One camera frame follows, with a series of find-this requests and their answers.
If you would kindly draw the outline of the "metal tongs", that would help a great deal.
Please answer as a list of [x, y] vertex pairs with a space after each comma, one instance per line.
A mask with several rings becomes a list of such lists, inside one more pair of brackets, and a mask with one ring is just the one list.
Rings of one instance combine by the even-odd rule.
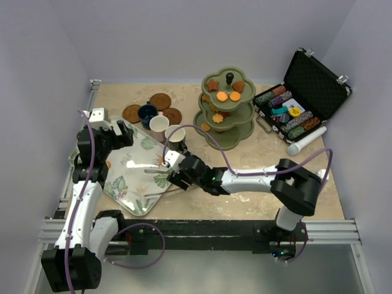
[[144, 169], [144, 173], [154, 175], [153, 180], [160, 188], [168, 188], [171, 185], [171, 182], [167, 178], [171, 175], [172, 171], [171, 168], [168, 170]]

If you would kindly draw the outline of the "leaf pattern serving tray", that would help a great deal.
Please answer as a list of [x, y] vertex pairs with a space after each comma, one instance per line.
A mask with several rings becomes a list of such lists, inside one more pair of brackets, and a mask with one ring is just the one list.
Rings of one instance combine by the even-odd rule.
[[133, 130], [134, 144], [113, 150], [107, 161], [111, 163], [103, 192], [137, 217], [145, 216], [168, 188], [160, 188], [144, 169], [168, 170], [162, 165], [163, 144], [119, 116], [111, 123], [123, 120]]

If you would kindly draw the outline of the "round orange cookie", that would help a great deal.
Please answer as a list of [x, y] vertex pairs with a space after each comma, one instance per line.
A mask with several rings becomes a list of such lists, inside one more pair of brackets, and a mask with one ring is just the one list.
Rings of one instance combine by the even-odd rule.
[[230, 93], [230, 100], [237, 102], [241, 99], [241, 94], [237, 91], [233, 91]]
[[206, 132], [208, 132], [211, 128], [210, 128], [210, 126], [209, 125], [207, 125], [207, 124], [202, 124], [201, 125], [201, 128], [204, 130], [204, 131], [206, 131]]
[[225, 102], [228, 99], [228, 95], [224, 91], [219, 91], [216, 93], [216, 98], [220, 102]]

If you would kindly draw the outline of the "orange flower cookie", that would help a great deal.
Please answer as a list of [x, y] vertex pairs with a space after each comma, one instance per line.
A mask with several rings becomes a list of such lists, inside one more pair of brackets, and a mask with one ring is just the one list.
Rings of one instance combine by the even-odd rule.
[[220, 113], [215, 113], [212, 117], [212, 120], [216, 124], [220, 124], [223, 122], [224, 117]]

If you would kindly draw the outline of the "dark star cookie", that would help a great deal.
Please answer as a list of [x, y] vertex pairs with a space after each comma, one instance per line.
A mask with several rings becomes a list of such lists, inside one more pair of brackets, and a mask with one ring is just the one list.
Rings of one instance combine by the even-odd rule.
[[217, 91], [219, 89], [219, 82], [214, 79], [210, 79], [210, 81], [205, 83], [205, 86], [209, 92]]
[[224, 118], [230, 116], [229, 112], [222, 112], [222, 111], [220, 111], [219, 114], [222, 115]]

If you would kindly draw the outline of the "brown patterned cookie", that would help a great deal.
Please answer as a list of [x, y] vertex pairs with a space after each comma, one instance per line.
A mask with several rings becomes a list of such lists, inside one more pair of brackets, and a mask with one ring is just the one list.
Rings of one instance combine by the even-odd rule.
[[218, 112], [217, 108], [215, 108], [213, 104], [209, 103], [209, 106], [213, 112]]

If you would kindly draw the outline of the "maple leaf cookie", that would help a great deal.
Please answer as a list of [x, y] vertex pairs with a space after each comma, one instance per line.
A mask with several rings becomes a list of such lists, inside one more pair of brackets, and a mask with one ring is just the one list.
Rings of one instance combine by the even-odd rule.
[[205, 102], [210, 102], [209, 97], [207, 95], [205, 95], [205, 94], [202, 95], [202, 100], [205, 101]]

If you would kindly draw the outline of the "round orange cookie front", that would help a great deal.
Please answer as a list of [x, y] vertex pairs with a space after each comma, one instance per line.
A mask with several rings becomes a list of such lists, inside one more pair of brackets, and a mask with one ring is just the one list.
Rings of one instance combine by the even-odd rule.
[[237, 102], [241, 99], [241, 94], [237, 91], [233, 91], [230, 93], [230, 100]]

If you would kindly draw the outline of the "heart cookie light brown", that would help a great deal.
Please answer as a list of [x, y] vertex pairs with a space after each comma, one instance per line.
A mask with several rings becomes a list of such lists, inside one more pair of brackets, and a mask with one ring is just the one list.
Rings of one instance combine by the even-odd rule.
[[244, 90], [245, 82], [244, 81], [237, 81], [232, 84], [232, 88], [239, 93], [242, 93]]

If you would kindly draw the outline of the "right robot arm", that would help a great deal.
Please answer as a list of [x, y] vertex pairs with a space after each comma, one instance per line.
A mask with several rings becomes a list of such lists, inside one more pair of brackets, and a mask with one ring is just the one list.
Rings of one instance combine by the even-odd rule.
[[274, 236], [288, 240], [297, 223], [304, 216], [313, 216], [322, 187], [322, 179], [290, 159], [281, 159], [277, 165], [259, 170], [229, 170], [227, 167], [209, 167], [195, 155], [185, 156], [169, 151], [164, 165], [172, 169], [168, 181], [182, 190], [191, 185], [213, 195], [231, 195], [239, 192], [273, 194], [282, 204], [273, 225]]

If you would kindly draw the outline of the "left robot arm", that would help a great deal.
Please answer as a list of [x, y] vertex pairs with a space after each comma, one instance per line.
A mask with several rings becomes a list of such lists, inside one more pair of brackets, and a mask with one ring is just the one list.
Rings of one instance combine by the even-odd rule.
[[41, 257], [52, 291], [99, 286], [105, 250], [111, 239], [125, 237], [127, 225], [118, 210], [100, 213], [97, 224], [93, 223], [94, 213], [108, 175], [108, 156], [133, 143], [133, 130], [121, 119], [108, 122], [106, 127], [87, 124], [77, 134], [70, 210], [54, 248], [45, 250]]

